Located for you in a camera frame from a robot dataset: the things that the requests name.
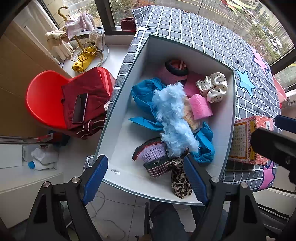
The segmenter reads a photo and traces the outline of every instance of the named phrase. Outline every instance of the red vehicle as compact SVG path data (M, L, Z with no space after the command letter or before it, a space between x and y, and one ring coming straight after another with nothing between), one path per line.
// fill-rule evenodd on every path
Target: red vehicle
M228 6L228 4L227 4L227 1L226 0L221 0L221 3L225 6L225 7L227 7Z

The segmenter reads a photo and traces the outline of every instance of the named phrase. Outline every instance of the white satin scrunchie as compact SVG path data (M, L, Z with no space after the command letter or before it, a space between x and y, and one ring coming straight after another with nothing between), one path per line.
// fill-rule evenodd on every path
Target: white satin scrunchie
M220 72L206 76L205 80L198 80L195 84L210 103L223 100L227 93L227 81L225 75Z

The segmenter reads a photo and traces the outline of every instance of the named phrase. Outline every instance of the white star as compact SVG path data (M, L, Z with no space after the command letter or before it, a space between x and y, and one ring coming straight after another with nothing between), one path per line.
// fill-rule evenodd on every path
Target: white star
M135 34L135 38L138 37L138 34L140 31L144 31L144 30L151 30L151 28L146 28L146 27L142 27L142 26L138 27L136 34Z

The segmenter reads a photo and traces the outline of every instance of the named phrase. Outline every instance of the chair backrest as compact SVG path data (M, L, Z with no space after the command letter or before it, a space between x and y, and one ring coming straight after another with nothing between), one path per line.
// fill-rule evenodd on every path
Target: chair backrest
M61 103L62 86L71 80L52 70L38 74L29 84L25 97L29 113L46 126L66 129Z

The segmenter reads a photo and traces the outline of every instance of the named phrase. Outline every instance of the pink cardboard box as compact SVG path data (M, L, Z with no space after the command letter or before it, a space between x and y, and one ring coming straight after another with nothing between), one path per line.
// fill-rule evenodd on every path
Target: pink cardboard box
M257 128L273 130L273 120L263 116L252 116L234 123L232 143L228 159L243 163L265 165L268 161L255 153L251 147L251 134Z

